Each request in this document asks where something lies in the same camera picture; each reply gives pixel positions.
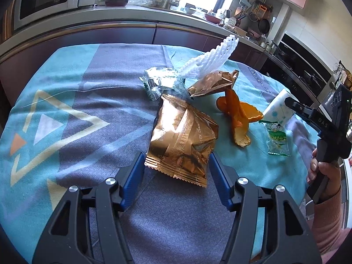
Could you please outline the pink right sleeve forearm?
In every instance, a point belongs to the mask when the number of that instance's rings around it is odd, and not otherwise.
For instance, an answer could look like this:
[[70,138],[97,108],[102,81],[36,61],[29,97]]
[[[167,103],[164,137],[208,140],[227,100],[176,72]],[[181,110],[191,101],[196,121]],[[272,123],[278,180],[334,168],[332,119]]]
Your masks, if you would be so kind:
[[350,229],[342,228],[341,190],[328,200],[314,205],[312,233],[326,263],[339,249]]

